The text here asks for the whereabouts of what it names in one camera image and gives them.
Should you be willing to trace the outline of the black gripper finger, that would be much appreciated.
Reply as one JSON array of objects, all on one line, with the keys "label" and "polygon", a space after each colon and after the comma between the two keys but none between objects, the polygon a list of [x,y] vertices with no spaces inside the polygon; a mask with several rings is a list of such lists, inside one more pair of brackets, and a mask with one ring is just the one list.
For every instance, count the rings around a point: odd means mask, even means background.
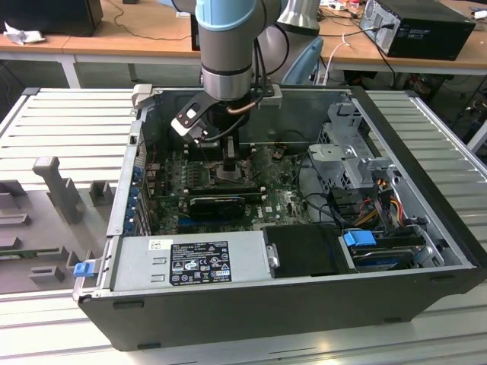
[{"label": "black gripper finger", "polygon": [[224,170],[235,171],[239,160],[239,138],[228,136],[224,140]]}]

